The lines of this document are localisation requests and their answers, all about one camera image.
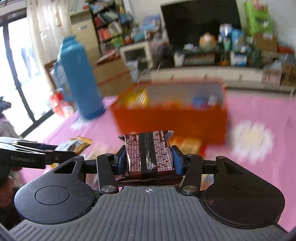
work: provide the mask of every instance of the white flower pattern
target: white flower pattern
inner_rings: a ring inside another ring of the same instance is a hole
[[[272,151],[274,135],[262,123],[242,121],[231,131],[232,155],[238,162],[249,159],[255,165]]]

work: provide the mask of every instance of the tv stand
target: tv stand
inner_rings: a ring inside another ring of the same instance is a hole
[[[196,79],[203,80],[223,80],[229,89],[239,90],[259,90],[281,93],[295,92],[295,87],[282,85],[262,84],[262,69],[249,67],[230,67],[230,66],[196,66],[179,67],[166,69],[153,69],[150,75],[141,78],[141,81],[151,80],[153,82],[177,82]]]

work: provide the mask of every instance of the white curtain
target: white curtain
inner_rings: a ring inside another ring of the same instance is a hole
[[[33,51],[41,75],[50,83],[44,65],[57,59],[63,37],[71,33],[68,18],[69,0],[26,2]]]

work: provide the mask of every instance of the pink carpet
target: pink carpet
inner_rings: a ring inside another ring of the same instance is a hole
[[[115,98],[105,100],[109,106]],[[290,231],[296,226],[296,101],[283,97],[254,94],[227,96],[229,109],[229,135],[224,146],[208,146],[206,158],[224,155],[279,188],[286,205],[279,224]],[[46,140],[58,145],[70,138],[82,136],[94,143],[117,148],[119,130],[112,112],[107,109],[100,118],[84,122],[79,112],[73,114]],[[94,145],[86,149],[90,153]],[[22,170],[25,182],[44,173],[44,170]]]

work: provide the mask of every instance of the orange container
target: orange container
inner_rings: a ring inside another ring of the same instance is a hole
[[[148,92],[149,106],[131,109],[122,104],[127,95],[140,89],[146,89]],[[195,109],[192,107],[195,94],[217,96],[221,104]],[[221,144],[225,142],[227,131],[227,107],[224,96],[225,89],[221,82],[141,82],[121,94],[111,106],[111,110],[122,134],[171,130],[175,132],[174,135],[180,137],[200,138],[205,144]],[[179,99],[183,101],[182,105],[164,108],[157,104]]]

